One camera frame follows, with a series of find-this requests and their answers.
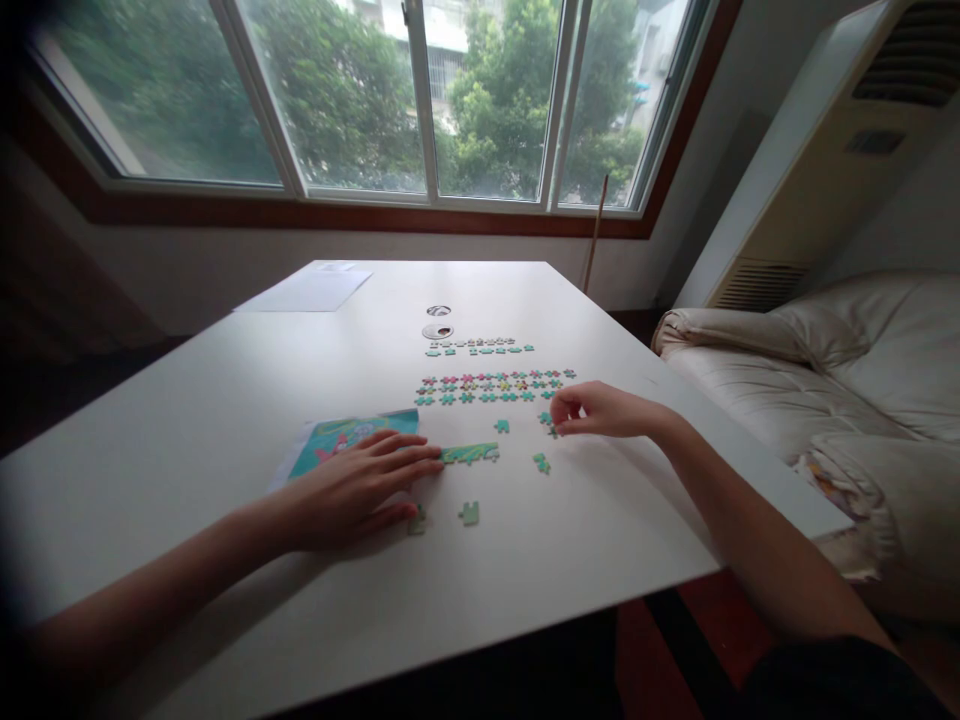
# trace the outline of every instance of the white leather sofa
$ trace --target white leather sofa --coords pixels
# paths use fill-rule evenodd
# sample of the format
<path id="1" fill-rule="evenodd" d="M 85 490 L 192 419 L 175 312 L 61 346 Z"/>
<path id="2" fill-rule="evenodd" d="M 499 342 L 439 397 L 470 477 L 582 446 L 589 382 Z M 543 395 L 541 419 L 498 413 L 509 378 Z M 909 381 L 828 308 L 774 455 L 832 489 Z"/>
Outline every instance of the white leather sofa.
<path id="1" fill-rule="evenodd" d="M 878 610 L 960 621 L 960 275 L 869 273 L 766 314 L 668 312 L 654 350 L 857 520 Z"/>

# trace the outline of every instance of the small round object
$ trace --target small round object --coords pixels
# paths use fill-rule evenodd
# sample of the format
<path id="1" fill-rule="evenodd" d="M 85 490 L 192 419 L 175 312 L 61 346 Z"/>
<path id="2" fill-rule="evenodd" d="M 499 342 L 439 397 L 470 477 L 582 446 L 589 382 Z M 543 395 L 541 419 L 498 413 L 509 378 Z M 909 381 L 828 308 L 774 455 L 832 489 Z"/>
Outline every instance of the small round object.
<path id="1" fill-rule="evenodd" d="M 427 325 L 423 329 L 423 336 L 431 340 L 443 340 L 453 335 L 453 325 L 440 323 L 437 325 Z"/>

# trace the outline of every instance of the finger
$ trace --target finger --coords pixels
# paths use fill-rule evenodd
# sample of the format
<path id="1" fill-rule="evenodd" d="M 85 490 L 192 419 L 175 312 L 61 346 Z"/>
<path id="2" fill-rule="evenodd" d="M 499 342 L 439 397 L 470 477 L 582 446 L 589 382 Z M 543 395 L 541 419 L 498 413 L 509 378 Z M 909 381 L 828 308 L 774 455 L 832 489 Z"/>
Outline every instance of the finger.
<path id="1" fill-rule="evenodd" d="M 576 388 L 576 385 L 562 388 L 550 401 L 550 417 L 554 425 L 559 425 L 570 418 L 580 417 L 580 398 Z"/>
<path id="2" fill-rule="evenodd" d="M 356 542 L 362 538 L 386 530 L 391 525 L 411 520 L 417 516 L 417 506 L 413 503 L 397 503 L 383 510 L 368 515 L 357 523 L 351 531 L 348 542 Z"/>
<path id="3" fill-rule="evenodd" d="M 381 472 L 388 473 L 404 465 L 438 457 L 440 457 L 440 448 L 437 445 L 411 445 L 390 455 L 384 455 L 379 459 L 377 467 Z"/>
<path id="4" fill-rule="evenodd" d="M 380 490 L 383 492 L 384 497 L 390 497 L 393 493 L 402 490 L 415 480 L 419 480 L 427 475 L 436 475 L 443 470 L 443 467 L 443 463 L 439 460 L 429 459 L 420 460 L 411 465 L 405 465 L 402 468 L 384 475 L 380 481 Z"/>
<path id="5" fill-rule="evenodd" d="M 420 435 L 414 435 L 412 433 L 404 433 L 402 435 L 394 435 L 388 437 L 384 440 L 381 440 L 379 443 L 370 448 L 370 454 L 373 456 L 378 455 L 389 455 L 394 450 L 397 450 L 407 445 L 426 445 L 427 439 Z"/>
<path id="6" fill-rule="evenodd" d="M 381 440 L 386 440 L 388 437 L 394 436 L 399 432 L 399 430 L 394 430 L 393 428 L 380 428 L 373 435 L 365 437 L 353 447 L 357 450 L 366 450 L 368 447 L 373 447 Z"/>
<path id="7" fill-rule="evenodd" d="M 585 418 L 566 420 L 554 427 L 556 427 L 558 435 L 582 435 L 584 433 L 600 432 L 600 423 L 596 418 L 589 415 Z"/>

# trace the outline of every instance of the window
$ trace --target window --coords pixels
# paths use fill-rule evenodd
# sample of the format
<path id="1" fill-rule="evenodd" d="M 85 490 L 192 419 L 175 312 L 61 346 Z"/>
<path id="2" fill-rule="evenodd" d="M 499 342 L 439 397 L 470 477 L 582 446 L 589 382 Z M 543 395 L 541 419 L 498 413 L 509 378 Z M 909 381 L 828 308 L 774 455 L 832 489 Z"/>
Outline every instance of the window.
<path id="1" fill-rule="evenodd" d="M 380 2 L 240 7 L 307 186 L 425 192 L 410 54 Z"/>
<path id="2" fill-rule="evenodd" d="M 724 2 L 76 0 L 34 54 L 111 191 L 639 220 Z"/>
<path id="3" fill-rule="evenodd" d="M 280 184 L 206 0 L 59 7 L 38 48 L 118 172 Z"/>
<path id="4" fill-rule="evenodd" d="M 595 205 L 609 175 L 607 203 L 630 192 L 660 107 L 689 0 L 594 0 L 567 144 L 561 203 Z"/>

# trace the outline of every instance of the tree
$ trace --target tree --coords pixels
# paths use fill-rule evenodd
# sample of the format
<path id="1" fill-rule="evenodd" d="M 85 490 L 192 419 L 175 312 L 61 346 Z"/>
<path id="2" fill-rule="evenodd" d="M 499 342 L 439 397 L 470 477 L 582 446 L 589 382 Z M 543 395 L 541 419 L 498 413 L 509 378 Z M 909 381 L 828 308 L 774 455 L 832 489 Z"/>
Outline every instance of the tree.
<path id="1" fill-rule="evenodd" d="M 471 10 L 464 70 L 451 89 L 458 132 L 437 143 L 444 192 L 536 197 L 560 8 L 559 0 L 507 0 L 502 29 L 479 6 Z M 562 198 L 597 202 L 606 173 L 614 197 L 633 176 L 643 134 L 611 126 L 632 102 L 635 15 L 635 0 L 593 5 Z"/>
<path id="2" fill-rule="evenodd" d="M 423 192 L 413 80 L 397 42 L 330 0 L 247 8 L 307 180 Z"/>
<path id="3" fill-rule="evenodd" d="M 61 9 L 54 36 L 150 175 L 279 182 L 206 0 Z"/>
<path id="4" fill-rule="evenodd" d="M 502 22 L 472 5 L 455 130 L 435 123 L 444 194 L 536 197 L 561 4 L 506 0 Z M 407 51 L 334 0 L 243 7 L 307 181 L 422 192 Z M 561 198 L 596 202 L 605 173 L 613 197 L 633 175 L 643 135 L 613 125 L 632 102 L 635 14 L 594 2 Z M 278 181 L 207 0 L 84 0 L 55 34 L 150 174 Z"/>

